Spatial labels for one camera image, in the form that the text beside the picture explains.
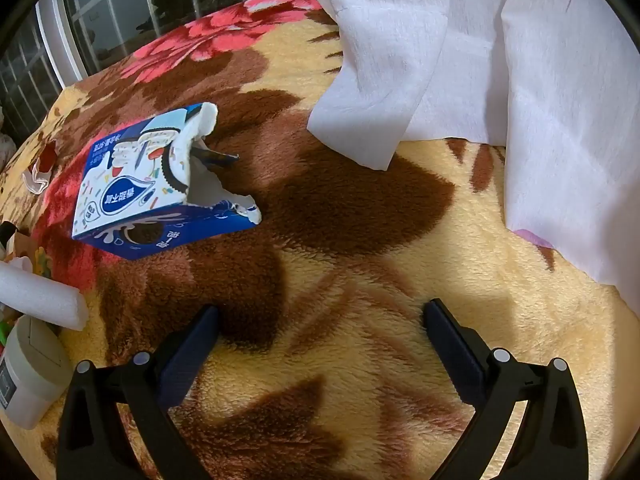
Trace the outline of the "blue white milk carton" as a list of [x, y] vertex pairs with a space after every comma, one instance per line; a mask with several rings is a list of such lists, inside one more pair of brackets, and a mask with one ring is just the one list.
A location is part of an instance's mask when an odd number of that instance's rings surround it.
[[237, 158], [208, 148], [218, 108], [176, 108], [90, 146], [76, 200], [73, 240], [137, 260], [258, 226], [254, 198], [227, 191], [216, 175]]

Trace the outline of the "white curtain right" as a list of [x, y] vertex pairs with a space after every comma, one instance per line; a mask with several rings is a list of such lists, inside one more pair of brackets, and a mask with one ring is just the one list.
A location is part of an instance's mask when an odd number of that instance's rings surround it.
[[506, 151], [506, 226], [639, 304], [639, 53], [605, 0], [318, 0], [343, 63], [311, 112], [384, 170], [402, 141]]

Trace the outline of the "colourful toy snack bag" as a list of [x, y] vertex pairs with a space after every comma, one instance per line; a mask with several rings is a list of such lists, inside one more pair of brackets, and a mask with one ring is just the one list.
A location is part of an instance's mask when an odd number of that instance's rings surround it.
[[[1, 260], [43, 278], [52, 278], [52, 259], [33, 238], [21, 233], [8, 220], [1, 222]], [[2, 302], [1, 350], [4, 350], [10, 331], [20, 316], [20, 312]]]

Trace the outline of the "floral plush blanket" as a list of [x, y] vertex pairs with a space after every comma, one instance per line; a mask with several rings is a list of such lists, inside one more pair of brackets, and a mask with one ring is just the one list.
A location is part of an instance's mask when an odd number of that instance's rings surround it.
[[[616, 290], [503, 222], [501, 148], [401, 144], [375, 172], [306, 128], [342, 62], [316, 0], [250, 0], [181, 26], [65, 89], [1, 175], [1, 215], [79, 288], [71, 359], [126, 363], [224, 309], [183, 404], [181, 437], [214, 479], [426, 479], [473, 411], [422, 330], [440, 298], [491, 346], [570, 366], [589, 474], [604, 478], [639, 427], [639, 321]], [[221, 174], [254, 197], [259, 226], [129, 261], [70, 237], [90, 145], [149, 116], [218, 106], [208, 139], [237, 154]], [[50, 184], [22, 173], [51, 141]]]

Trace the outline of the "white cylindrical jar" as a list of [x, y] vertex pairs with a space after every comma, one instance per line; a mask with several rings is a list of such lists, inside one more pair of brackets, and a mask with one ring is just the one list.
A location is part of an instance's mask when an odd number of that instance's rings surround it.
[[35, 429], [72, 376], [72, 363], [50, 327], [21, 316], [1, 357], [1, 408], [6, 417], [23, 429]]

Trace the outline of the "window with metal bars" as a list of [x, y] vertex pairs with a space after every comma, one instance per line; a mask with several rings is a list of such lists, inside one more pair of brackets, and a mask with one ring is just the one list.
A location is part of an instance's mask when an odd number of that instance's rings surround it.
[[179, 25], [244, 0], [38, 0], [1, 22], [1, 130], [22, 144], [62, 90]]

